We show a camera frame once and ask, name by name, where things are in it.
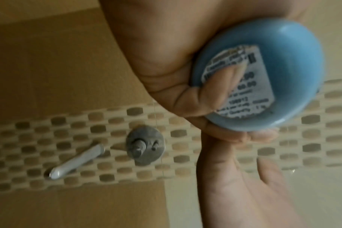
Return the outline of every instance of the brown tile pattern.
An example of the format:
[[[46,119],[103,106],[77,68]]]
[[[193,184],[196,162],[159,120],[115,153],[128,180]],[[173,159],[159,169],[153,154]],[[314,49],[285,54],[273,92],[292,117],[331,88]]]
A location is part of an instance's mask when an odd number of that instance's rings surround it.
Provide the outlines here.
[[[342,165],[342,80],[325,84],[306,110],[280,128],[269,144],[238,145],[237,157],[247,172],[257,156],[274,159],[283,170]],[[157,127],[166,151],[158,161],[137,166],[125,152],[132,128]],[[46,169],[102,142],[105,153],[64,179],[43,177]],[[89,184],[115,184],[195,175],[201,151],[200,131],[157,103],[102,109],[0,123],[0,192],[43,190]]]

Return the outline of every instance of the blue plastic container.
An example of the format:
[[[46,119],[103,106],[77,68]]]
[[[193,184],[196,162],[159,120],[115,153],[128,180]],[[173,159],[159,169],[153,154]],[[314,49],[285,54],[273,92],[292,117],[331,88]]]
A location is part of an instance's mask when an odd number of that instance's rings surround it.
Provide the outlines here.
[[[202,86],[201,75],[215,55],[240,45],[259,47],[275,101],[262,113],[245,119],[211,113],[206,116],[211,122],[236,131],[270,128],[300,113],[314,98],[324,77],[322,47],[307,28],[280,19],[247,22],[213,38],[195,60],[191,86]]]

